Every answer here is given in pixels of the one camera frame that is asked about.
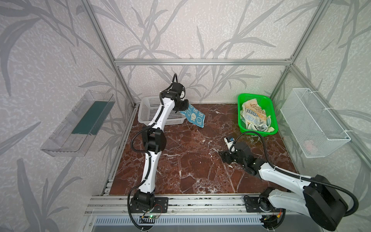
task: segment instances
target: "blue towel with bear pattern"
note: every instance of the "blue towel with bear pattern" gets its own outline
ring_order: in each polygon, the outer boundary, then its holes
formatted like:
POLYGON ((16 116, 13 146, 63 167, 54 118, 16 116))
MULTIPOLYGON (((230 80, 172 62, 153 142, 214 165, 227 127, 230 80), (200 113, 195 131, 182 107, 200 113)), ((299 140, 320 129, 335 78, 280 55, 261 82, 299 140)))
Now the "blue towel with bear pattern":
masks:
POLYGON ((191 104, 188 104, 188 109, 185 111, 180 111, 181 114, 196 126, 204 128, 205 115, 199 110, 194 108, 191 104))

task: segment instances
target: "leaf pattern wallpaper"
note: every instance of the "leaf pattern wallpaper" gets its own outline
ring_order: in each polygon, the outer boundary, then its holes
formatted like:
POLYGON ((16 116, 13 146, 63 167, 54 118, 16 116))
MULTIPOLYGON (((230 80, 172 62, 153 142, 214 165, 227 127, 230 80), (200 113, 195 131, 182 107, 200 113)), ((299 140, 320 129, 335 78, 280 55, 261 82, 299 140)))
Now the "leaf pattern wallpaper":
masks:
MULTIPOLYGON (((313 83, 364 142, 371 148, 371 1, 332 1, 295 65, 313 83)), ((366 232, 371 227, 371 172, 346 144, 323 158, 308 159, 281 115, 292 88, 302 88, 289 74, 273 99, 279 130, 296 168, 307 175, 321 174, 332 183, 352 189, 360 207, 342 219, 337 230, 366 232)))
MULTIPOLYGON (((92 0, 116 59, 286 59, 319 0, 92 0)), ((273 91, 282 66, 121 66, 136 102, 177 72, 191 102, 273 91)))
POLYGON ((0 0, 0 231, 75 231, 132 107, 79 1, 0 0), (85 157, 41 145, 87 90, 116 103, 85 157))

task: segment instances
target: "green plastic basket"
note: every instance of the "green plastic basket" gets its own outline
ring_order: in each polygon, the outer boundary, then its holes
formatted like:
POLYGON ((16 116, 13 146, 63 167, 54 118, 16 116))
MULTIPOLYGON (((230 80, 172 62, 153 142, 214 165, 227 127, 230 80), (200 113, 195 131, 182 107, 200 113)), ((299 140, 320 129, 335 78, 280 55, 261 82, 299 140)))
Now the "green plastic basket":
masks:
POLYGON ((259 106, 265 110, 267 117, 270 115, 270 119, 272 120, 271 127, 273 127, 275 130, 273 132, 262 132, 262 131, 255 131, 258 132, 261 136, 265 137, 267 135, 276 134, 278 132, 278 124, 276 119, 275 110, 273 108, 272 100, 270 100, 269 97, 258 95, 258 94, 240 94, 238 95, 238 125, 240 126, 240 131, 246 132, 246 131, 252 131, 246 129, 246 124, 241 120, 240 111, 242 110, 242 104, 248 100, 256 98, 257 103, 259 106))

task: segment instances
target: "white plastic basket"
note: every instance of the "white plastic basket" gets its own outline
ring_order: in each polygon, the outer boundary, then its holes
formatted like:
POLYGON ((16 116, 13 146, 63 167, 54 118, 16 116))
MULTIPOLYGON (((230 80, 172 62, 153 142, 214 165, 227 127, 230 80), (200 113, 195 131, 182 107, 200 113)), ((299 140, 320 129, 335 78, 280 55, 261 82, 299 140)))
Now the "white plastic basket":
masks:
POLYGON ((346 131, 309 88, 294 88, 282 115, 307 158, 325 157, 350 141, 346 131))
MULTIPOLYGON (((159 96, 142 98, 139 106, 138 122, 148 125, 155 116, 160 104, 159 96)), ((175 112, 172 110, 167 117, 165 125, 182 124, 185 118, 179 111, 175 112)))

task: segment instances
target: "brown marble surface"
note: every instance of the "brown marble surface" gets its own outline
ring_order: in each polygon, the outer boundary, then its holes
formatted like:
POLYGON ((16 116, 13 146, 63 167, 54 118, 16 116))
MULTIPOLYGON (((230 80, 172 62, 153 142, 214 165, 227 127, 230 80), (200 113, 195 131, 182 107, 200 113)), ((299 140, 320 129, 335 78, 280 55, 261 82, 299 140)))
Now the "brown marble surface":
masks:
MULTIPOLYGON (((274 183, 250 176, 236 163, 223 163, 218 155, 218 151, 227 150, 224 137, 232 135, 237 138, 241 134, 236 104, 193 106, 206 115, 205 126, 200 128, 187 119, 183 124, 165 126, 167 144, 158 162, 155 194, 260 193, 268 186, 284 190, 274 183)), ((140 183, 144 154, 132 151, 130 140, 143 126, 136 116, 111 195, 126 195, 131 187, 140 183)), ((239 141, 246 141, 254 156, 265 160, 258 137, 246 135, 239 141)), ((269 135, 265 141, 270 160, 279 167, 296 172, 280 135, 269 135)), ((141 136, 138 136, 134 146, 139 149, 141 143, 141 136)))

